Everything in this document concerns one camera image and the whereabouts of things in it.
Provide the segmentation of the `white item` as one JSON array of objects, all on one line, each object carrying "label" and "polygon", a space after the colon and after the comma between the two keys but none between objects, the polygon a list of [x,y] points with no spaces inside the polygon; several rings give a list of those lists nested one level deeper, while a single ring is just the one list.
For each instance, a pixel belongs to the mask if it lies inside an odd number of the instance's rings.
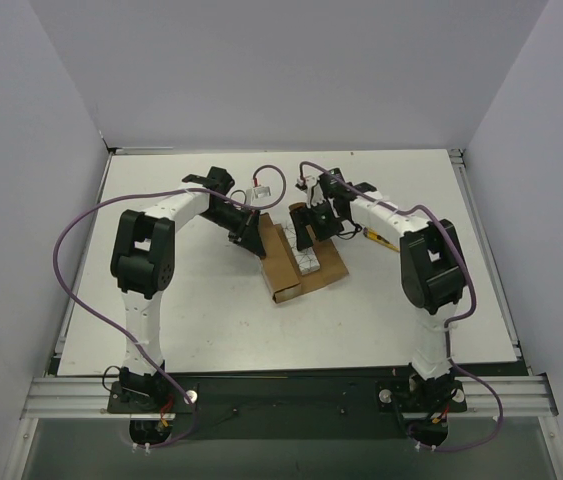
[{"label": "white item", "polygon": [[283,233],[290,246],[291,253],[298,266],[300,274],[305,276],[318,271],[320,269],[320,262],[318,261],[314,250],[312,248],[308,248],[304,251],[297,250],[294,226],[291,222],[287,222],[283,225]]}]

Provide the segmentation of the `brown cardboard express box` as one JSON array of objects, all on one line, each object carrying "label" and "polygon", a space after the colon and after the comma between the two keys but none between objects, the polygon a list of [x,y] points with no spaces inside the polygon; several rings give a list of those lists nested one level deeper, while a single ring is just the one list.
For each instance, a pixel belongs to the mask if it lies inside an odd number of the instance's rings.
[{"label": "brown cardboard express box", "polygon": [[323,289],[349,275],[331,240],[314,241],[312,247],[299,251],[290,220],[274,223],[269,214],[262,214],[259,233],[266,251],[260,261],[262,276],[275,304]]}]

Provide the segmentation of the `yellow utility knife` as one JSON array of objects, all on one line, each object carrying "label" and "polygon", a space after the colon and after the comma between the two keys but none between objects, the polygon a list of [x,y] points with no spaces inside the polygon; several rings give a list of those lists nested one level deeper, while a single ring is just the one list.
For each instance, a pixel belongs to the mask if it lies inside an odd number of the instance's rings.
[{"label": "yellow utility knife", "polygon": [[377,234],[372,229],[364,228],[363,229],[363,235],[366,239],[371,240],[371,241],[373,241],[373,242],[375,242],[379,245],[382,245],[385,248],[388,248],[388,249],[390,249],[394,252],[397,252],[397,253],[400,252],[400,249],[396,245],[390,243],[388,240],[386,240],[385,238],[383,238],[382,236]]}]

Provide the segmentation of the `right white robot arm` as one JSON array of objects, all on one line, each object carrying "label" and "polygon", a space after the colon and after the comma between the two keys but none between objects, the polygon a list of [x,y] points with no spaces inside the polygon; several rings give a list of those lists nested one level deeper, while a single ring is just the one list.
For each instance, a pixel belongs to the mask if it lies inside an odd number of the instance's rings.
[{"label": "right white robot arm", "polygon": [[399,250],[401,287],[418,314],[415,380],[428,389],[450,386],[449,320],[471,285],[454,225],[408,213],[371,184],[346,182],[338,168],[317,177],[302,174],[296,188],[305,194],[302,205],[290,208],[298,251],[343,235],[344,222],[374,231]]}]

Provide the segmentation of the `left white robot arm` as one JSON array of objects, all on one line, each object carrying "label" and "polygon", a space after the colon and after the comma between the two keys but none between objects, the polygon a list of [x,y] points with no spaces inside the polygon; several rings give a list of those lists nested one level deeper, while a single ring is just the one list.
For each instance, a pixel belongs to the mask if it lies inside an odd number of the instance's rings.
[{"label": "left white robot arm", "polygon": [[123,391],[144,411],[160,408],[170,390],[159,373],[165,366],[160,347],[163,292],[174,277],[175,235],[197,216],[224,228],[228,240],[259,258],[266,256],[259,233],[260,213],[227,201],[235,181],[212,167],[204,177],[190,174],[182,192],[144,210],[126,210],[119,219],[111,274],[122,292],[126,313],[126,354],[119,374]]}]

